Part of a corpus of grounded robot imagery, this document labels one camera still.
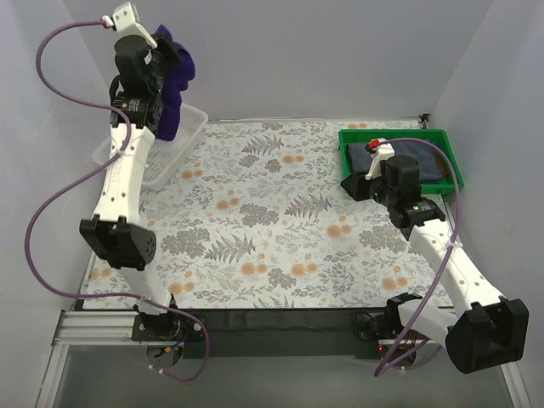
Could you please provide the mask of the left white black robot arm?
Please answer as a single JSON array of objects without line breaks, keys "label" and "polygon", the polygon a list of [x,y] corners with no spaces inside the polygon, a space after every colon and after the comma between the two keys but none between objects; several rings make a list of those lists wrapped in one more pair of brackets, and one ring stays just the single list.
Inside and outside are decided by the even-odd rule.
[{"label": "left white black robot arm", "polygon": [[173,41],[153,35],[155,45],[129,35],[114,45],[118,74],[110,85],[110,158],[105,182],[91,219],[79,231],[98,258],[106,261],[138,296],[142,325],[158,337],[177,329],[173,298],[152,274],[155,233],[141,222],[140,191],[150,147],[162,113],[162,87],[181,57]]}]

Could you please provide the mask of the purple cloth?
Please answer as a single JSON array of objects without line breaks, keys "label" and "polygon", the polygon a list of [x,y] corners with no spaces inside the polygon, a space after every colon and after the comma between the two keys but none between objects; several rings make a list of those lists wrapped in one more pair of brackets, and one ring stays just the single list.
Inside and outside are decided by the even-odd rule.
[{"label": "purple cloth", "polygon": [[172,141],[176,137],[181,120],[182,92],[188,89],[190,81],[195,78],[196,66],[187,49],[173,40],[171,32],[164,25],[159,25],[155,34],[165,34],[171,39],[181,57],[180,63],[165,77],[161,92],[163,109],[156,130],[157,139]]}]

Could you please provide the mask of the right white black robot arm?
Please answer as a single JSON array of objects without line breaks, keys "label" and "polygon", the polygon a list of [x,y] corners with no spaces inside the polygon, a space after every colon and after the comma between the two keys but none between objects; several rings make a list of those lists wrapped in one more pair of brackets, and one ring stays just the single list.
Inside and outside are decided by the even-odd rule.
[{"label": "right white black robot arm", "polygon": [[389,187],[385,178],[352,174],[341,183],[355,201],[374,200],[388,209],[392,224],[428,262],[454,307],[448,313],[424,304],[421,296],[402,293],[384,309],[386,327],[414,330],[445,349],[464,373],[520,360],[524,354],[529,310],[508,299],[478,270],[453,234],[444,213],[418,187]]}]

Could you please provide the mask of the grey cloth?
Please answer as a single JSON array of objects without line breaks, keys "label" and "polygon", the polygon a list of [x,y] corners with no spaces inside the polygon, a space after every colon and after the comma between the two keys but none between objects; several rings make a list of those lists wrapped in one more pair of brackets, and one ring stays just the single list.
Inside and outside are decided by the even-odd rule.
[{"label": "grey cloth", "polygon": [[[371,170],[373,157],[366,146],[368,143],[359,142],[347,144],[346,153],[352,173],[367,174]],[[417,167],[421,184],[436,184],[446,175],[446,167],[436,150],[427,144],[418,142],[397,142],[391,145],[394,150],[394,162],[403,161],[410,167]]]}]

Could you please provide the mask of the brown towel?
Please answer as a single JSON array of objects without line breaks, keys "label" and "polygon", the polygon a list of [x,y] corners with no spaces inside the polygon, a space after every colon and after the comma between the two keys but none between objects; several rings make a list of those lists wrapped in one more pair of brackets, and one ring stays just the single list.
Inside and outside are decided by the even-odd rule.
[{"label": "brown towel", "polygon": [[437,159],[437,166],[442,174],[442,177],[445,179],[448,176],[448,167],[441,158]]}]

